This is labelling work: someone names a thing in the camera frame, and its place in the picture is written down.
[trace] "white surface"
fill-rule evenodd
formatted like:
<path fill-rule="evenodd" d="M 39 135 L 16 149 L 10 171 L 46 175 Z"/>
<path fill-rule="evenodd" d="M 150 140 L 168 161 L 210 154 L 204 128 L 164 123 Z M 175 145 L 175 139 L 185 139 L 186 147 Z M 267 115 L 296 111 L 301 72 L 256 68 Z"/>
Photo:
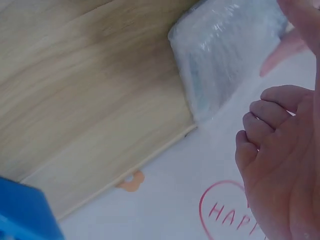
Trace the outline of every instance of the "white surface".
<path fill-rule="evenodd" d="M 270 87 L 294 84 L 314 89 L 315 58 L 303 53 L 281 64 L 268 77 L 240 88 L 209 126 L 198 129 L 142 169 L 145 181 L 134 193 L 113 189 L 70 215 L 61 227 L 67 240 L 207 240 L 199 202 L 212 184 L 242 182 L 235 164 L 235 135 L 250 102 Z M 215 203 L 224 209 L 209 213 Z M 227 213 L 235 209 L 234 222 Z M 212 188 L 202 203 L 204 223 L 214 240 L 263 240 L 250 219 L 243 192 L 230 184 Z"/>

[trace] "light wood grain surface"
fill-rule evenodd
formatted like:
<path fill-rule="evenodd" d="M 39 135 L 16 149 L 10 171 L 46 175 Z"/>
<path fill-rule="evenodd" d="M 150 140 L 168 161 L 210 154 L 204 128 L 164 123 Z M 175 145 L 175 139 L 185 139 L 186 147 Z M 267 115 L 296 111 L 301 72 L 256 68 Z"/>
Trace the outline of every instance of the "light wood grain surface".
<path fill-rule="evenodd" d="M 195 0 L 0 0 L 0 175 L 61 218 L 194 128 L 167 32 Z"/>

